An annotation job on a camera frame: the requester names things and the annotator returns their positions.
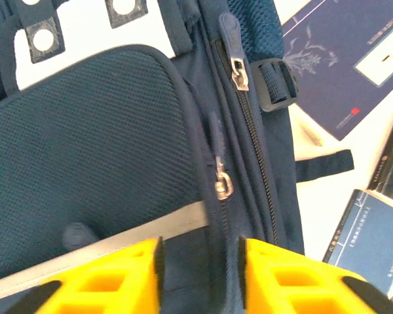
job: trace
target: yellow grid piece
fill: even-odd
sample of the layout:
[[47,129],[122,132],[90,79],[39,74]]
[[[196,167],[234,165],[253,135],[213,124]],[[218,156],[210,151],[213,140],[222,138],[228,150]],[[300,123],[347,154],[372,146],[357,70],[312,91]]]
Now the yellow grid piece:
[[343,282],[350,271],[274,245],[246,240],[247,314],[372,314]]
[[36,313],[159,313],[158,244],[147,240],[49,277],[62,285]]

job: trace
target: black buckle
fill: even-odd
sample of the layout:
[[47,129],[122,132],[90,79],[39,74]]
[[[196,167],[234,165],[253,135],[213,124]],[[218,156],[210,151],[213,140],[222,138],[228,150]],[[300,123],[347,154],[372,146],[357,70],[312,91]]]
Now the black buckle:
[[285,61],[270,58],[252,62],[250,67],[263,111],[286,108],[297,101],[297,81]]

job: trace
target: zipper pull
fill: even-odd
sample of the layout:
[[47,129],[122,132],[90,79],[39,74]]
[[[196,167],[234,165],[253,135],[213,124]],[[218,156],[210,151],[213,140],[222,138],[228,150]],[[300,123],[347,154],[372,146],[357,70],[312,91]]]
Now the zipper pull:
[[215,182],[215,191],[217,198],[220,201],[226,200],[233,193],[233,184],[229,175],[224,170],[224,138],[221,132],[220,121],[214,111],[210,113],[210,130],[211,142],[215,155],[215,164],[217,167],[216,175],[217,182]]
[[223,42],[231,63],[231,78],[238,90],[249,90],[249,79],[244,67],[244,51],[240,23],[231,13],[222,13],[219,24]]

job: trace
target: blue book cover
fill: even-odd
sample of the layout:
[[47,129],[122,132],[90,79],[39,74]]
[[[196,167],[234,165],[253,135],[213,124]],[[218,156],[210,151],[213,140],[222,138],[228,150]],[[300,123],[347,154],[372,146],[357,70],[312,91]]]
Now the blue book cover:
[[312,0],[283,30],[298,105],[336,139],[393,90],[393,0]]
[[388,294],[393,284],[393,207],[355,190],[323,261],[360,274]]

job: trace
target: backpack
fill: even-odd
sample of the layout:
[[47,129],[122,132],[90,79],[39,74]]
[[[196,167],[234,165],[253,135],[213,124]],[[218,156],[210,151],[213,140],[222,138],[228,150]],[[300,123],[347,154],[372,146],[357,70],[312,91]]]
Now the backpack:
[[239,236],[304,251],[274,3],[119,2],[0,0],[0,279],[166,218],[162,313],[242,313]]

